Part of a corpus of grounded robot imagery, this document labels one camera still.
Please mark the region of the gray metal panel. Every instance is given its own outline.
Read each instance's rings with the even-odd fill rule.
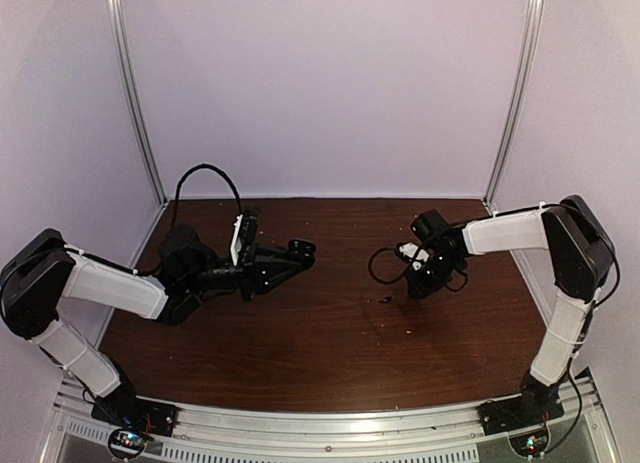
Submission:
[[[156,165],[155,158],[153,157],[151,145],[149,144],[149,135],[147,134],[147,128],[142,115],[142,108],[140,107],[140,98],[138,96],[138,90],[133,76],[133,68],[131,66],[131,57],[129,55],[129,45],[127,42],[124,16],[122,14],[122,4],[120,0],[107,0],[107,6],[109,8],[109,17],[111,18],[111,26],[113,28],[113,36],[116,44],[116,53],[120,66],[120,73],[122,75],[125,98],[131,115],[131,122],[133,123],[136,139],[138,140],[138,145],[140,147],[140,153],[142,154],[142,160],[144,162],[145,169],[147,170],[147,176],[149,177],[151,187],[153,188],[154,196],[158,205],[162,205],[167,201],[167,197],[165,195],[164,188],[162,187],[162,181],[160,180],[160,174],[158,173],[158,167]]]
[[[494,203],[498,184],[504,171],[504,166],[509,156],[509,150],[518,126],[520,113],[525,99],[525,90],[531,74],[533,59],[538,45],[538,35],[540,33],[540,25],[542,23],[542,10],[544,0],[529,0],[527,7],[527,17],[524,26],[524,36],[522,39],[522,48],[520,49],[520,60],[518,62],[518,71],[516,73],[516,81],[513,86],[511,95],[511,103],[505,122],[504,131],[502,133],[502,141],[500,142],[500,150],[496,158],[489,186],[484,197],[484,201],[489,208]]]
[[[584,414],[552,461],[619,463],[596,388],[578,381]],[[575,418],[570,385],[560,391],[566,415],[551,424],[560,438]],[[365,413],[270,413],[178,405],[173,438],[156,437],[140,461],[174,463],[439,463],[522,461],[506,434],[486,437],[473,410],[479,402],[437,408]],[[73,380],[61,387],[58,413],[43,463],[108,463],[110,427],[92,420]]]

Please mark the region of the aluminum frame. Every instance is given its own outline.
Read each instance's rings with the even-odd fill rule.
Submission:
[[[598,461],[619,463],[593,381],[585,377],[577,383]],[[566,414],[554,421],[573,420],[578,402],[570,384],[561,387],[560,399]],[[483,442],[504,439],[505,434],[484,435],[476,411],[480,403],[359,413],[254,412],[174,403],[179,408],[174,436],[154,437],[148,456],[161,461],[198,461],[198,455],[200,461],[206,461],[208,455],[222,455],[229,461],[288,463],[410,461],[416,455],[466,451]],[[82,387],[75,380],[64,380],[54,410],[56,417],[42,463],[56,462],[64,436],[78,436],[79,423],[89,428],[83,430],[86,437],[98,443],[109,432],[109,425],[91,419],[91,405],[83,400]],[[177,457],[180,452],[188,459]]]
[[[156,203],[161,206],[166,203],[167,196],[162,186],[158,165],[153,156],[153,151],[149,143],[149,135],[147,127],[144,123],[142,108],[140,106],[140,97],[133,76],[133,67],[131,65],[131,56],[129,53],[129,43],[127,41],[127,32],[124,23],[124,15],[122,12],[121,0],[107,0],[109,10],[109,19],[116,46],[116,54],[118,56],[118,64],[120,67],[120,75],[122,76],[122,84],[124,86],[125,99],[131,116],[131,123],[136,135],[138,147],[142,155],[142,162],[145,167],[153,196]]]
[[[498,150],[498,155],[491,172],[489,185],[487,186],[487,191],[484,196],[484,202],[490,209],[493,209],[498,185],[500,184],[500,180],[504,173],[507,158],[516,134],[518,121],[520,120],[520,115],[522,113],[525,90],[527,88],[527,83],[529,82],[529,76],[531,75],[533,60],[538,46],[543,9],[544,0],[529,0],[524,24],[522,47],[520,48],[520,59],[518,61],[518,69],[516,72],[513,92],[511,94],[507,120],[502,132],[500,149]]]

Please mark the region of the metal vent grille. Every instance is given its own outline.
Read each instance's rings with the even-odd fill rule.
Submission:
[[[178,463],[288,463],[295,459],[280,458],[259,458],[242,456],[223,456],[220,453],[197,450],[193,448],[173,446],[165,444],[162,450],[162,458],[166,461]],[[361,458],[344,458],[340,461],[357,460],[368,463],[479,463],[478,450],[476,445],[466,445],[464,447],[448,450],[429,451],[411,457],[387,458],[385,460],[364,460]]]
[[[109,433],[90,423],[78,420],[70,420],[67,426],[67,433],[73,436],[84,438],[85,440],[95,441],[96,443],[107,443]]]

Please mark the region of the white plastic casing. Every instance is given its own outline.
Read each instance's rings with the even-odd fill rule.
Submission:
[[[398,251],[408,260],[413,260],[413,269],[418,271],[422,268],[422,264],[429,259],[429,253],[420,249],[415,243],[405,243],[398,247]]]
[[[82,380],[97,396],[107,396],[120,385],[118,371],[107,357],[62,319],[52,321],[44,333],[31,341],[52,355],[63,369]]]
[[[229,245],[229,254],[231,255],[231,261],[233,266],[238,266],[240,258],[240,252],[244,242],[240,239],[240,227],[242,226],[242,215],[236,217],[236,221],[233,224],[233,236],[231,237],[231,244]]]
[[[531,365],[531,375],[538,381],[551,386],[562,378],[591,305],[557,291],[551,322]]]
[[[70,256],[76,264],[63,297],[95,301],[152,320],[162,312],[167,295],[155,278],[130,275],[79,255]]]
[[[473,221],[462,229],[467,251],[484,255],[494,251],[549,249],[542,224],[544,209]]]

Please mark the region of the white wall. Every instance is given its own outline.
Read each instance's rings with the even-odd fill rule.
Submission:
[[[167,192],[481,196],[526,3],[123,0]]]
[[[640,419],[640,0],[545,0],[540,43],[497,203],[583,195],[612,237],[619,293],[597,313],[581,355],[595,373],[626,462]],[[552,301],[545,255],[529,253]]]
[[[155,214],[105,0],[0,0],[0,266],[47,226],[130,263]],[[106,309],[61,312],[91,339]],[[60,373],[0,324],[0,460],[36,460]]]

